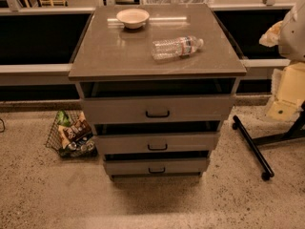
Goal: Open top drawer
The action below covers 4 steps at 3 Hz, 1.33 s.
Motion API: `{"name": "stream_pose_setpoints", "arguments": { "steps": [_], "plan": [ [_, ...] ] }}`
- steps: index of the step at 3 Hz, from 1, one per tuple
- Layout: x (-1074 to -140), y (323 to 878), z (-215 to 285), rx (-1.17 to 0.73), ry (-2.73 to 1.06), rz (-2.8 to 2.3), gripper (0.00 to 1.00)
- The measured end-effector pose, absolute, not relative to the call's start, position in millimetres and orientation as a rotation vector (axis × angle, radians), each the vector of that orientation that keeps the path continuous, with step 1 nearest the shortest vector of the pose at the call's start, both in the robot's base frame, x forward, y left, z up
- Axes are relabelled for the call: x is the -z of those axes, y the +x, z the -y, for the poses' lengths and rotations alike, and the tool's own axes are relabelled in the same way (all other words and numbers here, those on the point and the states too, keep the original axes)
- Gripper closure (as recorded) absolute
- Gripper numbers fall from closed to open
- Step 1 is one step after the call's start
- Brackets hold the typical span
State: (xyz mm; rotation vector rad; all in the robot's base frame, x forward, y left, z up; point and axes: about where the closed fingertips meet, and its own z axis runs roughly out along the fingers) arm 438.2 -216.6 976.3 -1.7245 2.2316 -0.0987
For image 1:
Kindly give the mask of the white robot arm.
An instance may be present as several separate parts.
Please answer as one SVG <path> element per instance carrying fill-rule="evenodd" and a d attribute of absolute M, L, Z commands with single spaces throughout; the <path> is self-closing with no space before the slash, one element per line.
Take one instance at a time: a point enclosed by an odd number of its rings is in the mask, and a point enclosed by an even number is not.
<path fill-rule="evenodd" d="M 259 39 L 265 47 L 278 46 L 290 60 L 283 70 L 274 70 L 272 98 L 266 116 L 289 120 L 305 102 L 305 0 L 297 1 L 284 19 L 273 24 Z"/>

